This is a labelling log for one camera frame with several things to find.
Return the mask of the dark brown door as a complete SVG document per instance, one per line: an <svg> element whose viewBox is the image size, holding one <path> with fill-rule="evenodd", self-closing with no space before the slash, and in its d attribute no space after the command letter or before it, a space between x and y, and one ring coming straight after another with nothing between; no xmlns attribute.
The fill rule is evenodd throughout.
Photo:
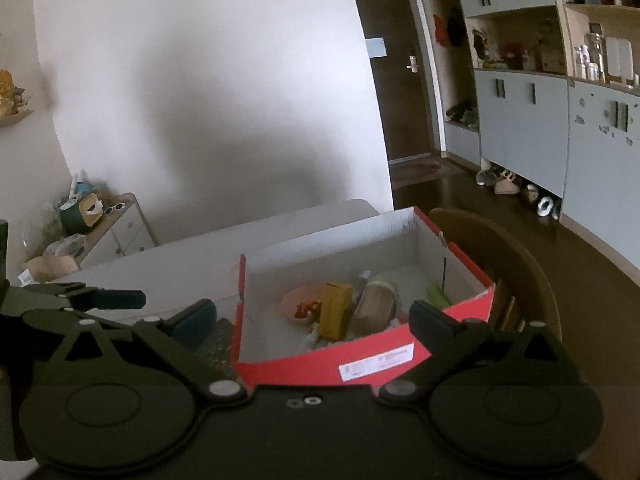
<svg viewBox="0 0 640 480"><path fill-rule="evenodd" d="M356 0L370 56L387 158L431 153L432 112L416 0Z"/></svg>

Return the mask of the red orange snack packet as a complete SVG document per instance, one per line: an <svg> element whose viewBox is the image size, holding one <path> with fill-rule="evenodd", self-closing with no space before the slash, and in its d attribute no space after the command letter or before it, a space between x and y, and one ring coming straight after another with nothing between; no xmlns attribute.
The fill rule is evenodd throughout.
<svg viewBox="0 0 640 480"><path fill-rule="evenodd" d="M313 321L318 318L322 309L322 302L318 300L300 302L295 309L294 318L302 321Z"/></svg>

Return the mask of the red white cardboard box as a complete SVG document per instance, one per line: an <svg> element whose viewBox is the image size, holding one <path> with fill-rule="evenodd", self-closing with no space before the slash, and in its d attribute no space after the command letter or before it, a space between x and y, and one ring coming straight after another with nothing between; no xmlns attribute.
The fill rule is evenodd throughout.
<svg viewBox="0 0 640 480"><path fill-rule="evenodd" d="M379 386L430 355L415 302L487 320L494 290L418 208L294 238L241 260L233 364L250 386Z"/></svg>

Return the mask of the white drawer sideboard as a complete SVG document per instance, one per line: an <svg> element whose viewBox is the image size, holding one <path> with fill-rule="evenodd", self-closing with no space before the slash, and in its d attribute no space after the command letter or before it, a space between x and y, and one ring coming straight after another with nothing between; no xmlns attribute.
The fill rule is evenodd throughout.
<svg viewBox="0 0 640 480"><path fill-rule="evenodd" d="M52 282L90 266L156 247L155 236L134 193L114 196L106 207L119 202L125 202L127 207L109 217L103 215L89 233L54 240L24 263L18 282L23 286Z"/></svg>

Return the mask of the pink heart-shaped dish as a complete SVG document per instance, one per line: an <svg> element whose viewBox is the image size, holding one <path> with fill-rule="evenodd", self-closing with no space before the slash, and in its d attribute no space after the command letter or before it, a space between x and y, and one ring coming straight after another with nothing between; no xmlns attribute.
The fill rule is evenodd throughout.
<svg viewBox="0 0 640 480"><path fill-rule="evenodd" d="M309 326L320 320L322 297L326 283L310 283L285 294L277 311L289 323Z"/></svg>

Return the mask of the green object in box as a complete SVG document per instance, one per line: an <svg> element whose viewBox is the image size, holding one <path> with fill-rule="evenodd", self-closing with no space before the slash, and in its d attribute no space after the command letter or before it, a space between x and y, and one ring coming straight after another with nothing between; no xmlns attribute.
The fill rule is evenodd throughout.
<svg viewBox="0 0 640 480"><path fill-rule="evenodd" d="M426 288L426 301L439 310L446 310L452 306L442 288L436 283L429 284Z"/></svg>

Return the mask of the yellow box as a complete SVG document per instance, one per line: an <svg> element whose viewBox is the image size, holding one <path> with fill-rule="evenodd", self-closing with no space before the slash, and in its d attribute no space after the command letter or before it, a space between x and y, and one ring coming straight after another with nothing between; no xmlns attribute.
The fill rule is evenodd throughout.
<svg viewBox="0 0 640 480"><path fill-rule="evenodd" d="M319 336L337 341L346 333L345 316L352 308L351 284L325 284L321 294Z"/></svg>

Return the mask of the pale blue cabinet wall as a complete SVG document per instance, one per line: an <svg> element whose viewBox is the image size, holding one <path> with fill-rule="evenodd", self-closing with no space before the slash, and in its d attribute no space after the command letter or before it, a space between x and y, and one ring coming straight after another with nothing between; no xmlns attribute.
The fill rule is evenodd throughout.
<svg viewBox="0 0 640 480"><path fill-rule="evenodd" d="M423 0L449 143L639 269L639 0Z"/></svg>

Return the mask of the white grey shoe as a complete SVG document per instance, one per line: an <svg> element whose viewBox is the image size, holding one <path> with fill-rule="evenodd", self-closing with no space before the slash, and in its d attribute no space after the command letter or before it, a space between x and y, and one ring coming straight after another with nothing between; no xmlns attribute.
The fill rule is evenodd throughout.
<svg viewBox="0 0 640 480"><path fill-rule="evenodd" d="M539 218L547 218L552 214L555 200L553 197L544 195L536 203L536 214Z"/></svg>

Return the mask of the white sunglasses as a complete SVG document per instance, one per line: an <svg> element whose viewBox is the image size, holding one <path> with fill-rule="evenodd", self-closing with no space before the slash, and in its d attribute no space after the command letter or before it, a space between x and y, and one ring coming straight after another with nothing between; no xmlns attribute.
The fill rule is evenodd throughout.
<svg viewBox="0 0 640 480"><path fill-rule="evenodd" d="M109 217L112 214L114 214L115 212L119 212L119 211L125 209L126 207L127 207L127 204L125 202L119 202L119 203L116 203L114 205L107 206L104 209L104 216L105 217Z"/></svg>

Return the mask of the wooden chair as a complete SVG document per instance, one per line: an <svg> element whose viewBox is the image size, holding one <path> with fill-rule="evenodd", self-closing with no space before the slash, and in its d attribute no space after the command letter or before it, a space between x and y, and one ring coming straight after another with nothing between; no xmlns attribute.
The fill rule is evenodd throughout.
<svg viewBox="0 0 640 480"><path fill-rule="evenodd" d="M530 322L543 322L562 339L558 303L534 256L515 236L479 214L435 208L428 213L444 240L455 244L496 285L488 324L503 332L520 332Z"/></svg>

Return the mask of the teal tissue box holder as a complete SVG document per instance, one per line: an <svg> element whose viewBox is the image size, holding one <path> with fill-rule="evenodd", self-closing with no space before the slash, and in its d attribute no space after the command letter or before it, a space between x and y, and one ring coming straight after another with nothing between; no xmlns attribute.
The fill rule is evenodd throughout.
<svg viewBox="0 0 640 480"><path fill-rule="evenodd" d="M58 212L67 235L87 234L102 220L103 203L96 193L88 193L75 203L65 203Z"/></svg>

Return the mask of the pink slipper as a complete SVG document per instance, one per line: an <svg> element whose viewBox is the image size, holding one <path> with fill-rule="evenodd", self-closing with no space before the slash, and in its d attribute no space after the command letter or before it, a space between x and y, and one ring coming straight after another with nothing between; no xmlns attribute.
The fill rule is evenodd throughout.
<svg viewBox="0 0 640 480"><path fill-rule="evenodd" d="M518 176L509 170L502 170L494 185L496 195L516 195L521 192Z"/></svg>

